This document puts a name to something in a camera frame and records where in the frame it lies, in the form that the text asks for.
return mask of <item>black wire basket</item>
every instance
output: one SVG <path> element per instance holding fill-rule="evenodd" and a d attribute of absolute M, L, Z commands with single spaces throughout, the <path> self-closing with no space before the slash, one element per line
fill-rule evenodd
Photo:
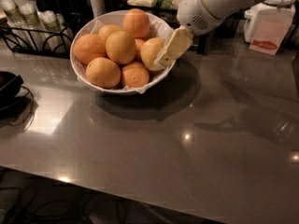
<path fill-rule="evenodd" d="M 2 22 L 0 24 L 0 36 L 2 36 L 7 47 L 12 52 L 69 59 L 70 45 L 73 37 L 79 30 L 78 19 L 79 14 L 73 13 L 70 22 L 65 25 L 62 31 L 57 33 L 10 27 L 6 22 Z M 35 41 L 36 35 L 45 37 L 42 46 L 37 45 Z M 55 39 L 55 46 L 50 48 L 49 42 L 52 39 Z"/>

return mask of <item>orange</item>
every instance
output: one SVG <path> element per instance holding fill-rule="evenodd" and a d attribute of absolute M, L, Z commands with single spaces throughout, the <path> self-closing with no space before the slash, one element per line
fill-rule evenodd
<path fill-rule="evenodd" d="M 145 40 L 136 38 L 135 42 L 136 42 L 136 56 L 135 56 L 134 60 L 142 62 L 140 50 L 141 50 L 142 45 L 145 43 Z"/>
<path fill-rule="evenodd" d="M 131 62 L 121 68 L 121 85 L 129 88 L 139 88 L 148 84 L 150 72 L 143 63 Z"/>
<path fill-rule="evenodd" d="M 136 56 L 136 42 L 128 32 L 118 31 L 108 37 L 106 51 L 113 62 L 127 64 Z"/>
<path fill-rule="evenodd" d="M 98 35 L 104 39 L 106 43 L 107 38 L 114 32 L 122 31 L 123 29 L 119 25 L 107 24 L 100 28 Z"/>
<path fill-rule="evenodd" d="M 150 32 L 150 18 L 145 11 L 138 8 L 128 10 L 122 24 L 123 29 L 134 38 L 144 38 Z"/>
<path fill-rule="evenodd" d="M 104 40 L 96 34 L 81 36 L 74 45 L 74 55 L 84 64 L 88 64 L 94 58 L 105 57 L 106 47 Z"/>
<path fill-rule="evenodd" d="M 143 64 L 150 70 L 150 71 L 159 71 L 161 70 L 159 67 L 156 67 L 154 64 L 155 59 L 159 51 L 164 46 L 164 39 L 161 37 L 153 37 L 147 40 L 140 50 L 140 55 Z"/>
<path fill-rule="evenodd" d="M 98 57 L 87 65 L 86 78 L 95 86 L 111 89 L 120 83 L 121 70 L 110 59 Z"/>

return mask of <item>light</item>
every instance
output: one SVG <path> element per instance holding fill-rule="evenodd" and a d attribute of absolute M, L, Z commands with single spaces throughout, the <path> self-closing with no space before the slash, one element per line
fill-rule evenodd
<path fill-rule="evenodd" d="M 299 164 L 299 150 L 292 150 L 291 160 L 292 164 Z"/>
<path fill-rule="evenodd" d="M 27 131 L 52 135 L 73 105 L 73 100 L 68 98 L 66 91 L 48 89 L 43 92 L 45 92 L 43 99 L 39 100 L 33 121 Z"/>
<path fill-rule="evenodd" d="M 183 145 L 190 145 L 194 142 L 193 133 L 183 133 L 180 138 Z"/>
<path fill-rule="evenodd" d="M 58 178 L 60 181 L 65 182 L 65 183 L 69 183 L 70 179 L 67 176 L 62 176 L 60 178 Z"/>

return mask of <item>countertop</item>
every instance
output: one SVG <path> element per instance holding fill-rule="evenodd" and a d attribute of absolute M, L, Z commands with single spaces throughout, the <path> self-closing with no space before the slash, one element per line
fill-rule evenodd
<path fill-rule="evenodd" d="M 35 106 L 21 125 L 0 119 L 0 165 L 224 223 L 299 223 L 296 53 L 248 47 L 214 39 L 123 97 L 85 88 L 67 59 L 1 41 L 0 69 L 21 75 Z"/>

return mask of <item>cup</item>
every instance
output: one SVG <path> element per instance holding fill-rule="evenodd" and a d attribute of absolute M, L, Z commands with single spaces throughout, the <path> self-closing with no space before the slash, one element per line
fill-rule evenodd
<path fill-rule="evenodd" d="M 105 1 L 104 0 L 91 0 L 93 9 L 93 17 L 97 18 L 105 14 Z"/>

